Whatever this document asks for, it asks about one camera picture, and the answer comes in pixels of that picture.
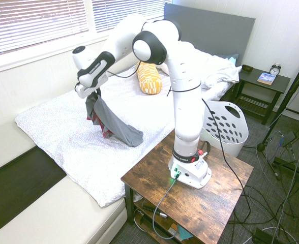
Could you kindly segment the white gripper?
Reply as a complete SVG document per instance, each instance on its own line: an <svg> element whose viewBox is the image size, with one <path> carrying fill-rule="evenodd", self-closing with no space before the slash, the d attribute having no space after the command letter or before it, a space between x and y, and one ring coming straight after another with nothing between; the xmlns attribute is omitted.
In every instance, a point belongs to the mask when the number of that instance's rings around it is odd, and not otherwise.
<svg viewBox="0 0 299 244"><path fill-rule="evenodd" d="M96 91L96 97L101 97L101 90L100 86L103 85L108 80L107 75L103 75L99 78L98 83L95 87L85 87L82 84L78 83L75 86L75 91L77 92L78 96L80 98L86 98L89 96L92 92Z"/></svg>

